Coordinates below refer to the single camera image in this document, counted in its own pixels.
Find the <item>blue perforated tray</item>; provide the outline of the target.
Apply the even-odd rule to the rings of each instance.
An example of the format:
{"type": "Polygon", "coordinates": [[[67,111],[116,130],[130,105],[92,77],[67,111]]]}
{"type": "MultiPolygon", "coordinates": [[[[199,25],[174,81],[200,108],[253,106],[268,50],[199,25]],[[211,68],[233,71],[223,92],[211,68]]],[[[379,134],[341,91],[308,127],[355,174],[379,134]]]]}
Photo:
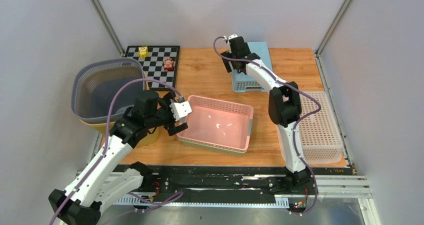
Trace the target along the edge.
{"type": "MultiPolygon", "coordinates": [[[[252,53],[256,53],[259,57],[262,66],[267,67],[268,71],[273,71],[273,65],[269,52],[269,47],[265,41],[249,41],[247,42],[248,47],[252,53]]],[[[270,79],[271,76],[262,69],[259,69],[256,65],[252,65],[246,68],[247,74],[243,72],[238,73],[236,69],[231,72],[232,89],[236,93],[246,92],[265,92],[268,93],[271,90],[268,80],[260,78],[259,75],[265,75],[266,78],[270,79]]]]}

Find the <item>green perforated tray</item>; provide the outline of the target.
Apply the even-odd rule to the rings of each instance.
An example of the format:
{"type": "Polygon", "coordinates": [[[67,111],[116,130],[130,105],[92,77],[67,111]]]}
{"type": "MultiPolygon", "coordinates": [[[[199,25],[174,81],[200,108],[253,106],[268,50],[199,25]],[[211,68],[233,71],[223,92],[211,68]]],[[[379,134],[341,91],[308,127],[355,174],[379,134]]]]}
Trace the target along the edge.
{"type": "Polygon", "coordinates": [[[193,147],[193,148],[204,149],[204,150],[222,153],[222,154],[228,154],[228,155],[232,155],[232,156],[240,157],[247,152],[247,150],[237,150],[237,149],[234,149],[234,148],[225,148],[225,147],[222,147],[222,146],[207,145],[207,144],[203,144],[203,143],[199,143],[199,142],[195,142],[195,141],[190,141],[190,140],[185,140],[185,139],[179,139],[179,140],[184,145],[187,145],[187,146],[190,146],[190,147],[193,147]]]}

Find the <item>pink perforated tray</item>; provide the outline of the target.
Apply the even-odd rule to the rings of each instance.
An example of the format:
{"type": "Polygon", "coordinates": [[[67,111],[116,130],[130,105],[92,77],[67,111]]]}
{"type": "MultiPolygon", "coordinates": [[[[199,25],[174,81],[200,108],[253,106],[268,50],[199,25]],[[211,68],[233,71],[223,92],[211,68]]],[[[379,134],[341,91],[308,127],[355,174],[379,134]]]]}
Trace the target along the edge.
{"type": "Polygon", "coordinates": [[[228,149],[248,150],[254,108],[251,105],[190,95],[192,108],[185,122],[188,128],[178,139],[228,149]]]}

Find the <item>large white perforated basket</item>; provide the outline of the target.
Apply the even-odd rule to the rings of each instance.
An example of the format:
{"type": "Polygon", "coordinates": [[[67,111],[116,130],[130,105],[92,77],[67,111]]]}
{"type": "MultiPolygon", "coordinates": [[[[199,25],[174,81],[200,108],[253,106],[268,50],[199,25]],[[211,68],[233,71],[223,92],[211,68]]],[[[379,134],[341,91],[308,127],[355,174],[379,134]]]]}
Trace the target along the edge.
{"type": "Polygon", "coordinates": [[[324,91],[307,91],[321,110],[304,118],[297,126],[305,160],[310,165],[340,165],[344,160],[343,142],[333,110],[324,91]]]}

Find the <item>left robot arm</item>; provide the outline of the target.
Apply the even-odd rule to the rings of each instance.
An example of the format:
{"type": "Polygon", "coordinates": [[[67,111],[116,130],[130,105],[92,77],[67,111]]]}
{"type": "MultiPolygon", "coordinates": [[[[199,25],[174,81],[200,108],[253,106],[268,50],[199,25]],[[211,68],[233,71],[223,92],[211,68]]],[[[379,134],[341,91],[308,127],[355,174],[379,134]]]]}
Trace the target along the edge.
{"type": "Polygon", "coordinates": [[[125,194],[153,187],[153,171],[141,162],[131,164],[108,184],[105,181],[151,131],[164,127],[173,136],[188,128],[184,119],[192,112],[190,103],[175,96],[168,92],[160,97],[153,90],[144,90],[136,97],[134,105],[107,129],[104,145],[79,176],[64,190],[54,189],[49,195],[55,219],[67,225],[95,225],[102,213],[125,194]]]}

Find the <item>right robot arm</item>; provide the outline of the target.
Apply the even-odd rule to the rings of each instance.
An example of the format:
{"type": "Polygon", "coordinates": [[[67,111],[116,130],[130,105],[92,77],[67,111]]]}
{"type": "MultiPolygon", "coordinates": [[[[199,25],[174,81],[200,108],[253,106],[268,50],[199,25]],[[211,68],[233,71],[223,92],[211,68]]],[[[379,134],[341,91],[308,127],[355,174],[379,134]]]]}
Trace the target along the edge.
{"type": "Polygon", "coordinates": [[[236,71],[252,77],[268,94],[268,116],[276,125],[281,155],[285,160],[286,175],[283,183],[274,183],[272,192],[287,190],[298,194],[310,182],[312,173],[306,162],[298,125],[301,121],[302,105],[298,85],[278,77],[261,57],[251,52],[243,37],[233,34],[220,36],[227,45],[219,53],[228,73],[236,71]]]}

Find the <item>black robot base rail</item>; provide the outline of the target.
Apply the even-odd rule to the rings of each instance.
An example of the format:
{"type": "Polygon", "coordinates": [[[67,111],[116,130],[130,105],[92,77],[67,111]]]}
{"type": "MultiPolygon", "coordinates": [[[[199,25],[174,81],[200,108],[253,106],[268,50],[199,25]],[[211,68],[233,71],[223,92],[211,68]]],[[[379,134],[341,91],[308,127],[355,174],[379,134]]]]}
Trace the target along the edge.
{"type": "Polygon", "coordinates": [[[143,199],[160,203],[173,194],[183,196],[176,207],[272,208],[306,210],[324,199],[370,199],[364,176],[352,167],[316,167],[315,178],[289,188],[283,167],[151,165],[151,185],[118,196],[117,205],[142,206],[143,199]]]}

